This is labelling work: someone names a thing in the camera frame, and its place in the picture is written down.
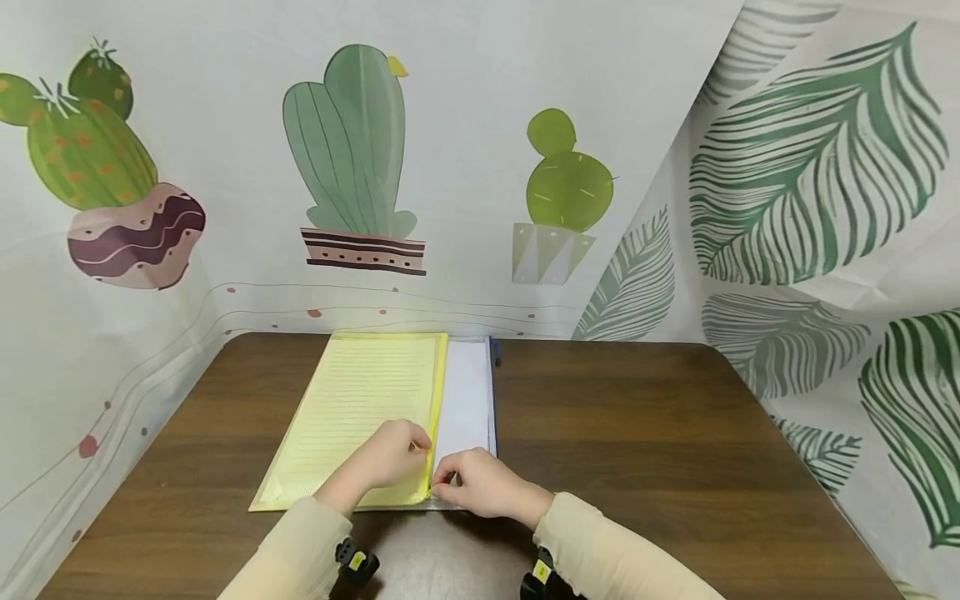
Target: yellow lined notepad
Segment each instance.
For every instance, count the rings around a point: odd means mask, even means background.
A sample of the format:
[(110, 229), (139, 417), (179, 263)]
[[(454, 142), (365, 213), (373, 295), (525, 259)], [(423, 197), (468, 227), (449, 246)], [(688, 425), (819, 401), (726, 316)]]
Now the yellow lined notepad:
[[(445, 333), (332, 335), (251, 512), (286, 510), (312, 494), (384, 420), (409, 419), (436, 440), (446, 343)], [(416, 478), (371, 491), (360, 507), (421, 502), (432, 468), (431, 449)]]

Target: green cactus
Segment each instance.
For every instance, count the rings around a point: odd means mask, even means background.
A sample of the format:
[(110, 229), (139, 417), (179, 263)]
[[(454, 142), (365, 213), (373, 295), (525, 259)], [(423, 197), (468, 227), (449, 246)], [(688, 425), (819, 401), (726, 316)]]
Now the green cactus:
[(527, 137), (543, 160), (527, 181), (527, 210), (537, 225), (583, 233), (600, 220), (613, 200), (613, 177), (602, 162), (573, 152), (576, 131), (562, 110), (534, 116)]
[(0, 73), (0, 121), (26, 127), (43, 113), (44, 106), (33, 84), (22, 77)]
[(156, 165), (136, 134), (100, 100), (51, 94), (27, 129), (40, 180), (79, 210), (139, 202), (157, 183)]
[(93, 38), (93, 48), (73, 67), (67, 89), (78, 98), (99, 100), (124, 121), (133, 110), (130, 75), (111, 56), (116, 50), (108, 42)]
[(283, 125), (317, 228), (402, 238), (416, 226), (412, 212), (395, 212), (405, 75), (396, 58), (352, 44), (333, 55), (322, 84), (295, 84), (284, 96)]

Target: leaf print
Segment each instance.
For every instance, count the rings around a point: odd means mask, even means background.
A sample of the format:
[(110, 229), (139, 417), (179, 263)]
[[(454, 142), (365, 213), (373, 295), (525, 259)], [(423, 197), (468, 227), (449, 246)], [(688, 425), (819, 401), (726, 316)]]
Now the leaf print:
[(836, 498), (856, 467), (863, 439), (786, 419), (774, 419), (774, 422), (824, 490)]
[(894, 585), (903, 594), (904, 600), (938, 600), (936, 596), (919, 591), (905, 581), (894, 581)]
[(839, 10), (835, 2), (747, 0), (697, 96), (697, 104), (717, 105), (753, 87)]
[(690, 167), (706, 275), (804, 281), (883, 246), (926, 208), (948, 148), (913, 65), (915, 25), (780, 77), (713, 122)]
[(960, 308), (890, 323), (860, 392), (930, 547), (960, 546)]
[(623, 236), (573, 339), (639, 340), (666, 317), (673, 292), (673, 251), (664, 208)]
[(870, 333), (820, 302), (740, 294), (708, 298), (702, 321), (707, 342), (761, 399), (817, 388), (863, 350)]

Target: left hand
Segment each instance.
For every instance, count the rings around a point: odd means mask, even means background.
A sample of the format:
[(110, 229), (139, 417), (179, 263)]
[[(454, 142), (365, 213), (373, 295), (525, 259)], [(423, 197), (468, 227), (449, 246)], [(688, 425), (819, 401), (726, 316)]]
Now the left hand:
[(423, 468), (430, 446), (416, 423), (384, 421), (313, 495), (348, 516), (370, 490), (388, 488)]

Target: wooden table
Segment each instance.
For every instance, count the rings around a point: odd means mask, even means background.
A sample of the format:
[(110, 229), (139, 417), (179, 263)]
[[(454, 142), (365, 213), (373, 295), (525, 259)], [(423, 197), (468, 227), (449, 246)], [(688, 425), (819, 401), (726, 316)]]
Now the wooden table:
[[(230, 342), (40, 597), (215, 598), (279, 518), (247, 507), (325, 343)], [(521, 476), (576, 493), (728, 600), (900, 600), (716, 351), (504, 341), (502, 356), (499, 454)], [(354, 522), (382, 562), (364, 598), (517, 598), (535, 556), (530, 533), (502, 520)], [(334, 597), (357, 594), (338, 584)]]

